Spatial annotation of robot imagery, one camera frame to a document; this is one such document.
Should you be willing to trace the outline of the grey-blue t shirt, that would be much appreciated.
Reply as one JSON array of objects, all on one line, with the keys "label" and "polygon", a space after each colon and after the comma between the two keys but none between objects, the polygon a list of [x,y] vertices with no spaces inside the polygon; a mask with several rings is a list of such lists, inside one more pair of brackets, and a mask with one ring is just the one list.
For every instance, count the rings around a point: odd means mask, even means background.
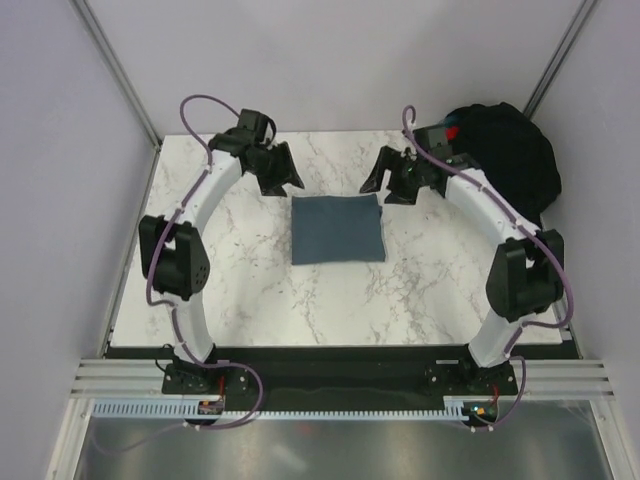
[{"label": "grey-blue t shirt", "polygon": [[291,262],[296,266],[383,262],[382,208],[374,194],[294,197]]}]

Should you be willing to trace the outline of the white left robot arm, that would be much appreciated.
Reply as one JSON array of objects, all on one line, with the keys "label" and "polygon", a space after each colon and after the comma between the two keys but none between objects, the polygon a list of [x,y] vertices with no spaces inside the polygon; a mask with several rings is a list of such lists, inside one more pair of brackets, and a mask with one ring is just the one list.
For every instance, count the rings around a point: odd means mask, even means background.
[{"label": "white left robot arm", "polygon": [[202,291],[211,265],[202,234],[223,197],[245,174],[253,175],[265,197],[285,197],[284,187],[302,189],[289,145],[275,140],[273,119],[243,109],[237,124],[204,147],[206,162],[184,196],[163,215],[145,215],[138,237],[145,297],[151,307],[168,309],[176,355],[190,364],[185,382],[208,393],[219,382],[219,369],[209,363],[215,343],[209,333]]}]

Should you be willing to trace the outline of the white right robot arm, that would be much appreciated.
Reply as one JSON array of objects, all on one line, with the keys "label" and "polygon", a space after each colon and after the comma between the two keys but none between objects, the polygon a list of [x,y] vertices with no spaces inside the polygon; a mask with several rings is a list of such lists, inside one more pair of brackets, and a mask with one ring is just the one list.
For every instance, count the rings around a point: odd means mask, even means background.
[{"label": "white right robot arm", "polygon": [[564,240],[521,216],[471,155],[454,151],[448,134],[446,127],[425,127],[415,130],[411,147],[382,147],[360,190],[387,189],[386,203],[413,205],[419,191],[430,188],[489,240],[494,249],[485,286],[489,312],[468,344],[472,360],[457,371],[460,386],[477,394],[493,383],[492,368],[508,359],[522,331],[563,297]]}]

